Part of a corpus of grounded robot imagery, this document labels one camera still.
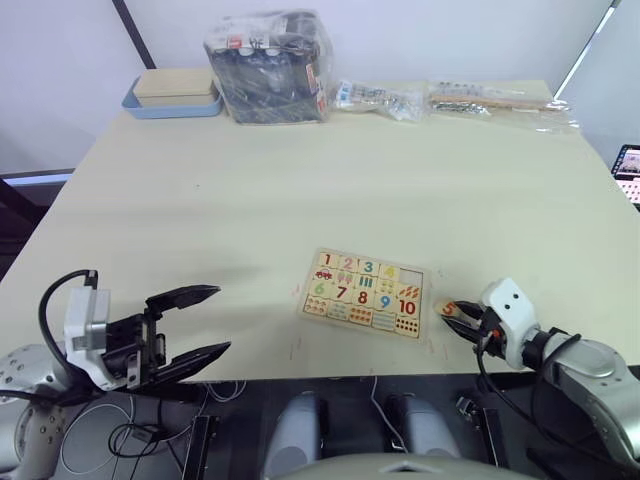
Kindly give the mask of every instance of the white cable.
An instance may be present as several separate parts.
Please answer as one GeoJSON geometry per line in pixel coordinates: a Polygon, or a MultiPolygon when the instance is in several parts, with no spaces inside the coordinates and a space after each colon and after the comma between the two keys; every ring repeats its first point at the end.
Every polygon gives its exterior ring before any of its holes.
{"type": "MultiPolygon", "coordinates": [[[[116,405],[114,403],[101,403],[100,405],[96,405],[95,407],[91,407],[90,409],[88,409],[86,412],[82,412],[80,415],[78,415],[76,418],[73,419],[73,422],[71,422],[71,425],[69,425],[69,428],[67,428],[67,431],[64,432],[64,437],[62,437],[62,444],[60,445],[60,462],[62,463],[62,466],[64,467],[64,469],[71,473],[72,475],[88,475],[90,473],[96,472],[98,470],[100,470],[102,467],[104,467],[105,465],[107,465],[111,460],[113,460],[113,458],[115,458],[115,455],[110,455],[109,458],[107,458],[104,462],[102,462],[100,465],[98,465],[97,467],[91,468],[90,470],[86,470],[84,472],[80,472],[78,470],[74,470],[72,469],[69,464],[67,463],[67,460],[64,458],[64,446],[67,442],[67,438],[69,437],[69,434],[71,433],[71,430],[73,430],[73,427],[76,426],[76,424],[82,420],[84,417],[86,417],[87,415],[89,415],[92,412],[95,412],[96,410],[99,410],[101,408],[113,408],[115,410],[117,410],[118,412],[122,413],[125,418],[132,423],[133,419],[135,417],[135,413],[136,413],[136,409],[135,409],[135,403],[133,401],[133,395],[129,395],[129,402],[131,405],[131,410],[129,413],[127,413],[124,408],[122,408],[119,405],[116,405]]],[[[120,444],[120,446],[122,446],[122,444],[124,444],[124,442],[127,441],[127,438],[129,437],[129,431],[126,432],[126,434],[124,435],[124,438],[122,439],[122,443],[120,444]]]]}
{"type": "Polygon", "coordinates": [[[369,397],[371,399],[371,403],[373,403],[373,406],[376,407],[376,410],[378,410],[378,413],[382,417],[382,420],[387,425],[387,427],[389,427],[389,430],[391,430],[391,432],[398,439],[398,442],[400,442],[400,446],[402,447],[402,450],[404,451],[404,453],[409,453],[409,451],[407,450],[407,447],[405,447],[405,445],[404,445],[404,440],[402,439],[402,435],[400,435],[398,433],[398,431],[395,428],[393,428],[393,425],[391,425],[391,422],[389,421],[387,416],[382,411],[382,407],[380,406],[380,404],[376,401],[376,399],[374,397],[374,395],[376,394],[376,387],[377,386],[378,386],[378,377],[375,376],[375,377],[373,377],[373,388],[371,389],[371,396],[369,397]]]}
{"type": "Polygon", "coordinates": [[[231,395],[229,395],[228,397],[225,397],[223,395],[220,395],[218,392],[215,391],[215,389],[213,388],[213,385],[210,383],[206,384],[207,390],[209,391],[209,393],[211,394],[211,396],[219,403],[227,403],[230,402],[231,400],[235,400],[236,398],[238,398],[240,395],[242,395],[242,392],[244,392],[244,389],[247,386],[247,382],[244,381],[242,382],[242,386],[240,386],[240,382],[239,381],[235,381],[235,387],[233,389],[233,393],[231,395]]]}

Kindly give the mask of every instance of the packaged item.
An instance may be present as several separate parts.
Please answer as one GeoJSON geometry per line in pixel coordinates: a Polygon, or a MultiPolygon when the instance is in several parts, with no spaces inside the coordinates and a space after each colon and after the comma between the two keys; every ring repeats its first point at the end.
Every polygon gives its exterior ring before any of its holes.
{"type": "Polygon", "coordinates": [[[445,112],[491,119],[540,132],[566,132],[579,125],[569,116],[567,102],[462,82],[440,82],[429,88],[434,113],[445,112]]]}
{"type": "Polygon", "coordinates": [[[143,107],[210,105],[218,96],[210,68],[146,70],[133,93],[143,107]]]}
{"type": "Polygon", "coordinates": [[[237,122],[326,120],[332,50],[315,12],[225,17],[204,47],[216,86],[237,122]]]}
{"type": "Polygon", "coordinates": [[[349,112],[375,111],[395,120],[419,122],[425,113],[424,87],[386,89],[342,80],[333,106],[349,112]]]}

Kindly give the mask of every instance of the white wall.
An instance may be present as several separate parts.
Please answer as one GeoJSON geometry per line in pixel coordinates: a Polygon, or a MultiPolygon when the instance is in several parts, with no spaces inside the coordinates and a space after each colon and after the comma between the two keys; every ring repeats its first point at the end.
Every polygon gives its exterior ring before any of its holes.
{"type": "Polygon", "coordinates": [[[0,0],[0,174],[74,168],[144,68],[109,0],[0,0]]]}
{"type": "Polygon", "coordinates": [[[611,167],[625,143],[640,144],[640,1],[622,0],[560,95],[611,167]]]}
{"type": "Polygon", "coordinates": [[[560,85],[611,0],[127,0],[158,66],[205,65],[224,14],[317,10],[336,72],[357,80],[523,80],[560,85]]]}

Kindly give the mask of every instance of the puzzle piece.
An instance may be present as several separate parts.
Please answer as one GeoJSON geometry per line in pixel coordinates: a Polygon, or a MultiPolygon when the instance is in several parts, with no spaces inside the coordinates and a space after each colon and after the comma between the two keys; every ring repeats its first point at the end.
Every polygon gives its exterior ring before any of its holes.
{"type": "Polygon", "coordinates": [[[361,307],[373,307],[373,301],[375,300],[375,292],[373,290],[362,290],[356,288],[351,295],[351,303],[359,305],[361,307]]]}
{"type": "Polygon", "coordinates": [[[338,268],[347,272],[357,272],[358,257],[341,256],[338,263],[338,268]]]}
{"type": "Polygon", "coordinates": [[[395,332],[407,337],[418,338],[420,335],[420,322],[414,318],[398,315],[395,332]]]}
{"type": "Polygon", "coordinates": [[[343,302],[343,303],[352,303],[353,297],[353,288],[345,287],[344,285],[334,285],[333,287],[333,295],[330,297],[331,300],[343,302]]]}
{"type": "Polygon", "coordinates": [[[373,312],[371,326],[379,330],[393,332],[396,326],[396,315],[395,313],[373,312]]]}
{"type": "Polygon", "coordinates": [[[335,284],[343,287],[353,287],[356,283],[356,274],[353,272],[345,272],[338,270],[335,274],[335,284]]]}
{"type": "Polygon", "coordinates": [[[374,262],[373,260],[359,260],[360,267],[358,268],[359,273],[364,273],[365,275],[372,275],[374,277],[378,276],[378,271],[380,270],[380,264],[378,262],[374,262]]]}
{"type": "Polygon", "coordinates": [[[398,284],[398,300],[410,300],[414,302],[420,302],[420,287],[413,287],[411,285],[398,284]]]}
{"type": "Polygon", "coordinates": [[[373,310],[363,307],[351,307],[349,312],[349,321],[357,323],[359,325],[371,325],[371,318],[373,317],[373,310]]]}
{"type": "Polygon", "coordinates": [[[329,268],[338,268],[340,262],[340,255],[332,252],[320,252],[316,259],[316,265],[322,265],[329,268]]]}
{"type": "Polygon", "coordinates": [[[331,280],[311,280],[309,294],[322,298],[333,298],[335,296],[336,286],[331,280]]]}
{"type": "Polygon", "coordinates": [[[307,301],[304,303],[304,311],[313,315],[319,315],[324,317],[327,314],[329,307],[329,301],[320,297],[307,296],[307,301]]]}
{"type": "Polygon", "coordinates": [[[395,297],[396,294],[396,282],[393,280],[385,280],[378,278],[376,282],[376,292],[395,297]]]}
{"type": "Polygon", "coordinates": [[[377,278],[371,275],[357,275],[355,280],[355,288],[359,290],[369,290],[374,292],[376,289],[377,278]]]}
{"type": "Polygon", "coordinates": [[[351,312],[351,307],[346,303],[329,302],[329,308],[327,309],[327,317],[346,322],[349,319],[350,312],[351,312]]]}
{"type": "Polygon", "coordinates": [[[376,293],[373,300],[373,308],[381,312],[397,313],[398,300],[393,295],[376,293]]]}
{"type": "Polygon", "coordinates": [[[411,318],[420,318],[420,301],[398,299],[398,313],[411,318]]]}
{"type": "Polygon", "coordinates": [[[328,280],[331,283],[336,281],[337,270],[328,267],[318,267],[311,270],[312,280],[328,280]]]}
{"type": "Polygon", "coordinates": [[[378,276],[381,279],[397,282],[400,279],[400,267],[382,264],[380,265],[380,274],[378,276]]]}

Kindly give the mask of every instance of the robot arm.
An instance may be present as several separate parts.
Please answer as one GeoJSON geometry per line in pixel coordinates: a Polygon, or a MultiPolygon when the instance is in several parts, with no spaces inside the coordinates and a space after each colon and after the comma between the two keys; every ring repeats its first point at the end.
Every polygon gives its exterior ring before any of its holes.
{"type": "Polygon", "coordinates": [[[541,330],[510,278],[491,284],[482,303],[450,302],[439,313],[457,334],[512,368],[544,368],[545,380],[589,415],[611,457],[640,470],[640,381],[622,357],[593,340],[574,338],[561,348],[571,337],[541,330]]]}
{"type": "Polygon", "coordinates": [[[166,310],[195,305],[219,291],[210,285],[178,288],[148,298],[143,313],[107,323],[109,291],[92,286],[74,288],[64,324],[66,359],[105,391],[137,390],[190,377],[231,344],[192,350],[165,366],[165,336],[156,333],[156,322],[166,310]]]}
{"type": "Polygon", "coordinates": [[[108,322],[109,291],[97,288],[96,272],[78,271],[55,282],[40,305],[49,348],[28,345],[0,359],[6,388],[0,390],[0,477],[35,480],[54,474],[66,421],[63,406],[87,402],[102,391],[144,393],[218,359],[230,342],[186,352],[167,365],[165,337],[156,332],[156,322],[166,310],[195,305],[219,291],[209,285],[178,288],[148,298],[142,313],[108,322]],[[62,349],[46,325],[46,303],[64,279],[83,272],[85,285],[71,292],[62,349]]]}

